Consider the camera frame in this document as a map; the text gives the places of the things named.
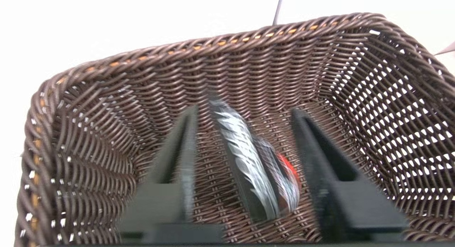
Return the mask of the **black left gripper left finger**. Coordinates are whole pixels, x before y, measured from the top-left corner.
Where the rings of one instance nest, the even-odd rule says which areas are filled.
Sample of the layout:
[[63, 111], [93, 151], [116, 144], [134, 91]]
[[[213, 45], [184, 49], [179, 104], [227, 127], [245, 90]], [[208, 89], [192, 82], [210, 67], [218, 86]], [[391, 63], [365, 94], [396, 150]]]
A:
[[123, 244], [222, 244], [221, 224], [193, 221], [198, 107], [177, 119], [118, 226]]

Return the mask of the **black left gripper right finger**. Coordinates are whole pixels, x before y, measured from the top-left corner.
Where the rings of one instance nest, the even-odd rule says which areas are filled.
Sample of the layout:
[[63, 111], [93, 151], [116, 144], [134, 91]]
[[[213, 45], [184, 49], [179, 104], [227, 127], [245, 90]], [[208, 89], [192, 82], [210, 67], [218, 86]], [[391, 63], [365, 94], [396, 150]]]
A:
[[307, 113], [292, 110], [292, 130], [323, 241], [403, 242], [405, 215]]

